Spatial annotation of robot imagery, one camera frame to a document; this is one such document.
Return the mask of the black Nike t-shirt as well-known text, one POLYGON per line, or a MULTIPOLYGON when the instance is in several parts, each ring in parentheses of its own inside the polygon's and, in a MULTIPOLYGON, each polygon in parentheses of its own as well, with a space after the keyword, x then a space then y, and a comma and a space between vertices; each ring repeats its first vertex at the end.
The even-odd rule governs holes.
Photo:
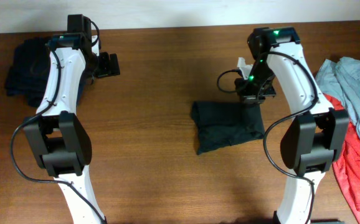
POLYGON ((198 155, 259 140, 265 134, 258 105, 195 101, 191 119, 197 127, 198 155))

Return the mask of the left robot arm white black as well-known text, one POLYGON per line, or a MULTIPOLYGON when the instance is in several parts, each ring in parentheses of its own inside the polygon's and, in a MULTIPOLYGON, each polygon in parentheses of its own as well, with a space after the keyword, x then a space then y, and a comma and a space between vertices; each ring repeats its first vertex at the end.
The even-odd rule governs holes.
POLYGON ((90 180, 91 140, 77 118, 82 81, 120 74, 116 54, 101 52, 96 24, 82 14, 67 18, 67 31, 48 41, 50 68, 47 86, 35 116, 24 130, 37 165, 57 184, 74 223, 106 223, 90 180))

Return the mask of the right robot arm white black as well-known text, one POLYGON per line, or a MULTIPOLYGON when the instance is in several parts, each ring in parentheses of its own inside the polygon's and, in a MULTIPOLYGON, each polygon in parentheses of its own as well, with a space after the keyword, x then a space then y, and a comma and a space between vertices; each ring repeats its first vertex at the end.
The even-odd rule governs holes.
POLYGON ((253 65, 240 58, 241 77, 236 92, 245 105, 259 105, 275 96, 272 82, 277 79, 290 108, 290 114, 271 124, 263 135, 267 145, 270 131, 291 121, 280 142, 280 153, 287 176, 282 202, 273 213, 273 222, 310 223, 316 189, 340 157, 349 116, 336 110, 326 99, 312 75, 301 40, 293 27, 255 28, 247 39, 253 65))

